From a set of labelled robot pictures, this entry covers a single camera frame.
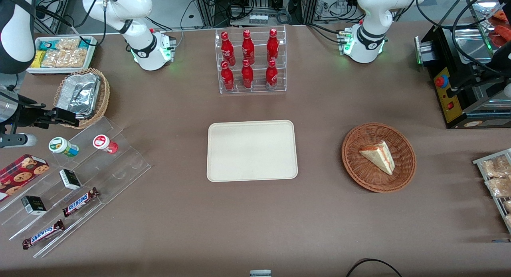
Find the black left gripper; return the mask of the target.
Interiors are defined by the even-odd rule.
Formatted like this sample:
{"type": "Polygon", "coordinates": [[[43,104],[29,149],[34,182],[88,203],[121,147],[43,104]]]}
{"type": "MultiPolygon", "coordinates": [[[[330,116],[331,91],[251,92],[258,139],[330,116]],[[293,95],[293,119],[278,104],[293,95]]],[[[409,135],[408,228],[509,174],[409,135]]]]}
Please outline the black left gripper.
{"type": "Polygon", "coordinates": [[[490,61],[490,68],[499,70],[502,73],[511,72],[511,41],[507,41],[506,44],[493,53],[493,57],[490,61]]]}

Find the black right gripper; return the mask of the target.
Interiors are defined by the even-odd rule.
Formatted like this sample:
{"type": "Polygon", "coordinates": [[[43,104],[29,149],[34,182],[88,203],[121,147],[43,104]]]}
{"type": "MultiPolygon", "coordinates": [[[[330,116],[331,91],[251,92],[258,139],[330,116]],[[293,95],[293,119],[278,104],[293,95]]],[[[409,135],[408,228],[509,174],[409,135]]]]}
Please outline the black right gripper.
{"type": "Polygon", "coordinates": [[[76,119],[75,113],[61,109],[53,108],[45,110],[45,105],[36,105],[32,99],[18,96],[17,126],[18,127],[37,127],[48,129],[49,124],[78,127],[79,120],[76,119]]]}

